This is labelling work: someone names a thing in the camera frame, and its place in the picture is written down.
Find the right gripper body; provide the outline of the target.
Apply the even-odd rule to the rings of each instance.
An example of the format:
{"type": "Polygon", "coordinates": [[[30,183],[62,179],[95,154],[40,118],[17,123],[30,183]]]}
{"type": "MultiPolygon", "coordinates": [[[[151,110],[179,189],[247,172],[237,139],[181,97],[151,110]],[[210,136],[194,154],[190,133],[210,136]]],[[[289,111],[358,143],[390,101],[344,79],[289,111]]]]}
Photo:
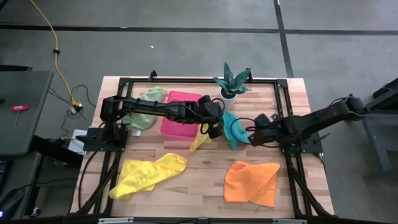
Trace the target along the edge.
{"type": "Polygon", "coordinates": [[[288,137],[287,122],[282,119],[276,122],[268,122],[261,125],[262,142],[282,142],[288,137]]]}

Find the teal microfiber towel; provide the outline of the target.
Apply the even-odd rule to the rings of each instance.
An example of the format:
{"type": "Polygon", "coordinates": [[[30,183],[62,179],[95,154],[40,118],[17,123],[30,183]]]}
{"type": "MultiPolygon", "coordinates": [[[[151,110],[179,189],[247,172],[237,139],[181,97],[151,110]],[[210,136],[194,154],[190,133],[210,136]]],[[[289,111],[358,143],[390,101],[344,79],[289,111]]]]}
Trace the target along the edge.
{"type": "Polygon", "coordinates": [[[231,114],[229,111],[224,111],[221,122],[224,136],[233,150],[237,148],[237,143],[239,142],[249,144],[248,132],[243,129],[240,121],[238,121],[235,115],[231,114]]]}

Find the yellow microfiber towel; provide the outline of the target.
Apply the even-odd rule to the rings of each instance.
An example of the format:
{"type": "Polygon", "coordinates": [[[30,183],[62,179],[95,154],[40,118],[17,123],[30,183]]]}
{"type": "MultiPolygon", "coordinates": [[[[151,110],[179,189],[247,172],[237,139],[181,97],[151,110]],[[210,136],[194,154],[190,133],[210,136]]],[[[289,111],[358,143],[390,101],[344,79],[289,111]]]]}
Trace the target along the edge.
{"type": "Polygon", "coordinates": [[[158,183],[179,175],[186,167],[187,159],[174,153],[166,153],[155,162],[127,159],[109,197],[127,200],[133,193],[153,191],[158,183]]]}
{"type": "Polygon", "coordinates": [[[197,134],[196,134],[196,136],[195,136],[195,139],[192,141],[192,143],[191,143],[191,145],[190,145],[190,148],[189,148],[189,151],[190,152],[193,152],[193,151],[195,151],[196,149],[198,149],[202,144],[208,144],[208,143],[211,143],[212,142],[212,140],[209,138],[209,135],[208,134],[203,134],[202,132],[203,132],[203,130],[207,130],[209,128],[209,125],[208,124],[201,124],[199,127],[198,127],[198,130],[197,130],[197,134]]]}

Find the pink plastic bin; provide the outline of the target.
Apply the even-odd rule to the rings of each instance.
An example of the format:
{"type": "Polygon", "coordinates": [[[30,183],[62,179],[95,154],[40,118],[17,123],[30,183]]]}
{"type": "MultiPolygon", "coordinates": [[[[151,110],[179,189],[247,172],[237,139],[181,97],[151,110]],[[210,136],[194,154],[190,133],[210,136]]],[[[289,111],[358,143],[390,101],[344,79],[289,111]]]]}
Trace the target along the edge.
{"type": "MultiPolygon", "coordinates": [[[[182,91],[170,91],[167,97],[167,103],[173,101],[198,101],[200,94],[188,93],[182,91]]],[[[160,133],[169,138],[194,140],[197,135],[197,124],[181,124],[163,118],[160,127],[160,133]]]]}

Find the orange microfiber towel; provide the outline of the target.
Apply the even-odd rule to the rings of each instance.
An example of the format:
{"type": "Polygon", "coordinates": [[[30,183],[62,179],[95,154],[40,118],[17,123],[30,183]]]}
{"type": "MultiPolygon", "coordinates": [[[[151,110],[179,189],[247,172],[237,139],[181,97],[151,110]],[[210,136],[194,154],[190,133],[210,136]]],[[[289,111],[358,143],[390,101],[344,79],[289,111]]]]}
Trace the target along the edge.
{"type": "Polygon", "coordinates": [[[224,178],[224,200],[230,203],[251,202],[275,207],[278,163],[250,164],[236,161],[224,178]]]}

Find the green microfiber towel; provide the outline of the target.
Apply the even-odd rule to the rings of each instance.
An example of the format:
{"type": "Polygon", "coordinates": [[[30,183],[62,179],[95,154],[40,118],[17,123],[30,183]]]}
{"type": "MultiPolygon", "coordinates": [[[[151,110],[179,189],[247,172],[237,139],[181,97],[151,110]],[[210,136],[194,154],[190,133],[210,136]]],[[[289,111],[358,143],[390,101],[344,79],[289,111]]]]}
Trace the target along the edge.
{"type": "MultiPolygon", "coordinates": [[[[166,91],[159,86],[155,86],[143,95],[140,99],[146,101],[163,102],[166,97],[166,91]]],[[[122,118],[122,123],[136,129],[146,130],[153,126],[156,116],[140,113],[129,113],[122,118]]]]}

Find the snake plant in white pot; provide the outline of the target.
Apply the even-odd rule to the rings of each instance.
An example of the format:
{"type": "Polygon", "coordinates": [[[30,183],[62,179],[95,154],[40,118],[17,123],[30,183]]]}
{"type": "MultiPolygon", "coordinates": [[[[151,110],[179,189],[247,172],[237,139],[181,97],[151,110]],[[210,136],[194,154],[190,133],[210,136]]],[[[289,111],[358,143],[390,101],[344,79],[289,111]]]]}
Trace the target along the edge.
{"type": "Polygon", "coordinates": [[[250,75],[251,68],[247,68],[234,76],[229,65],[224,63],[223,78],[213,77],[213,79],[220,86],[220,97],[225,100],[226,105],[233,105],[238,95],[251,91],[244,86],[250,75]]]}

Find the grey metal stand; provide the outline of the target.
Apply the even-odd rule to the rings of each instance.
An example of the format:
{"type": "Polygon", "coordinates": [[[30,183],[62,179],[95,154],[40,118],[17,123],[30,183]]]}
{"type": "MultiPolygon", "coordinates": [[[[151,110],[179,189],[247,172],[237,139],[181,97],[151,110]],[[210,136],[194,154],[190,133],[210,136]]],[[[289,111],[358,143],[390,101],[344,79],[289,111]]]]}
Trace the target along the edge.
{"type": "Polygon", "coordinates": [[[398,78],[376,90],[366,107],[363,126],[381,170],[363,180],[398,180],[398,78]]]}

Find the yellow power plug connector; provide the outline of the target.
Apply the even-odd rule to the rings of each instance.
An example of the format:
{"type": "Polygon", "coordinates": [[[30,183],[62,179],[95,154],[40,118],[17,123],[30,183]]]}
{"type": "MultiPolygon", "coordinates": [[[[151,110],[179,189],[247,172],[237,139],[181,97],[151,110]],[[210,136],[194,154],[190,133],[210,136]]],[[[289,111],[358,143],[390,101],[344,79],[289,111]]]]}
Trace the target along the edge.
{"type": "Polygon", "coordinates": [[[83,109],[83,105],[80,102],[71,100],[70,110],[72,114],[77,114],[83,109]]]}

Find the white paper sheet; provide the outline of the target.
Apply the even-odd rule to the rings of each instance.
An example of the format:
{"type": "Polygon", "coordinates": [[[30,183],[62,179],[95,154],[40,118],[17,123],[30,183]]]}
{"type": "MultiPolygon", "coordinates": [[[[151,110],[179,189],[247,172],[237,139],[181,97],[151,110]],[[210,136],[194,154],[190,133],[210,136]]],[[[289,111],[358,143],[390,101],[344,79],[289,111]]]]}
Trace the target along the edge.
{"type": "Polygon", "coordinates": [[[84,148],[84,143],[77,140],[77,136],[85,136],[87,134],[87,130],[80,130],[80,129],[75,129],[73,131],[72,137],[70,138],[70,143],[68,146],[68,149],[70,151],[73,151],[77,154],[80,154],[82,156],[86,155],[86,151],[83,150],[84,148]]]}

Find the grey side table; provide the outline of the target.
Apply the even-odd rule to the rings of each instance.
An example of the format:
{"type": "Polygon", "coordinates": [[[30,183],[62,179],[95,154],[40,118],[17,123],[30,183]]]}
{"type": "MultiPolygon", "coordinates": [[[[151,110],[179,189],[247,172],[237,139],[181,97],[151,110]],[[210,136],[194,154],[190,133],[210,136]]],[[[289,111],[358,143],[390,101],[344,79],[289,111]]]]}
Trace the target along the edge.
{"type": "Polygon", "coordinates": [[[21,156],[28,153],[47,97],[53,72],[0,72],[0,157],[21,156]],[[29,110],[19,115],[12,106],[27,105],[29,110]]]}

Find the black desk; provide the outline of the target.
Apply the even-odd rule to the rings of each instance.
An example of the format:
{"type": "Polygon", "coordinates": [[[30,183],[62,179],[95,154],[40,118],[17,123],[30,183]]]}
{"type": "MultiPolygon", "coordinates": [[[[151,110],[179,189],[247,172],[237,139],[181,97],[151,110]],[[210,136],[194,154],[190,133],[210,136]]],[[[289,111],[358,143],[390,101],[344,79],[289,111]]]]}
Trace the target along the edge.
{"type": "Polygon", "coordinates": [[[41,165],[41,160],[42,156],[38,152],[31,152],[24,156],[13,158],[5,185],[0,191],[0,202],[14,189],[21,188],[24,196],[17,204],[11,220],[21,219],[25,215],[32,185],[37,180],[37,172],[39,165],[41,165]]]}

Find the black aluminium table frame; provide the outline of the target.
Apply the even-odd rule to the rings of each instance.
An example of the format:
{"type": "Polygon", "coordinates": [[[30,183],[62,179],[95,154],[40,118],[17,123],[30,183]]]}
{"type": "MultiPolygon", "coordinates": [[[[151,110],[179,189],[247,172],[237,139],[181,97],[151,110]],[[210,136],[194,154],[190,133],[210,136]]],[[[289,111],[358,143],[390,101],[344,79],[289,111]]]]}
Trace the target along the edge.
{"type": "MultiPolygon", "coordinates": [[[[116,95],[122,77],[104,77],[98,95],[97,108],[92,126],[101,123],[102,100],[116,95]]],[[[140,97],[154,86],[170,91],[183,91],[219,96],[220,87],[216,83],[205,83],[205,77],[155,77],[154,82],[134,83],[132,96],[140,97]]],[[[308,96],[302,78],[286,78],[292,112],[305,115],[311,112],[308,96]]],[[[246,84],[252,91],[239,95],[232,107],[237,117],[255,118],[265,113],[271,116],[278,112],[274,85],[263,83],[246,84]]],[[[187,168],[179,175],[155,186],[151,192],[132,194],[129,200],[113,202],[112,216],[120,217],[208,217],[208,218],[293,218],[294,210],[285,157],[280,149],[266,147],[237,146],[232,150],[229,142],[222,136],[209,144],[204,144],[190,152],[191,141],[167,138],[160,133],[162,118],[139,137],[129,136],[127,148],[121,155],[125,159],[156,161],[166,153],[176,153],[187,158],[187,168]],[[223,184],[226,171],[235,161],[250,164],[279,163],[275,192],[275,207],[263,207],[250,202],[225,203],[223,184]]],[[[84,204],[99,183],[104,153],[97,153],[90,161],[83,177],[81,204],[84,204]]],[[[329,213],[334,213],[325,170],[318,157],[302,155],[307,186],[312,194],[329,213]]]]}

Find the silver metal bracket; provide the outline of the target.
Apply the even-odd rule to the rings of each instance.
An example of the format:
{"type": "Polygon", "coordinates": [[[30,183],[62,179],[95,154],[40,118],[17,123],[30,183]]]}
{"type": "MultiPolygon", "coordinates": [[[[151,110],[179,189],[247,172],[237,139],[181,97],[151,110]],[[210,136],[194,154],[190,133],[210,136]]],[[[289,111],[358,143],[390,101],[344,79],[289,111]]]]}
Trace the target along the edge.
{"type": "Polygon", "coordinates": [[[306,220],[298,220],[298,219],[273,219],[272,224],[308,224],[306,220]]]}
{"type": "Polygon", "coordinates": [[[98,224],[133,224],[133,217],[100,218],[98,224]]]}

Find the red-handled hex key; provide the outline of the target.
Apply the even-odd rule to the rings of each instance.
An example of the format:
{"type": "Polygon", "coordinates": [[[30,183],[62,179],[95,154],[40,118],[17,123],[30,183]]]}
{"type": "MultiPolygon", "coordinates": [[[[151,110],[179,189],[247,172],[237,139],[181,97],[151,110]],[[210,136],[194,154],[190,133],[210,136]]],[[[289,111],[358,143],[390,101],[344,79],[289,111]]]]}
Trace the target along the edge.
{"type": "Polygon", "coordinates": [[[14,122],[14,129],[16,129],[20,113],[29,110],[29,106],[27,105],[12,106],[10,110],[17,113],[16,120],[14,122]]]}

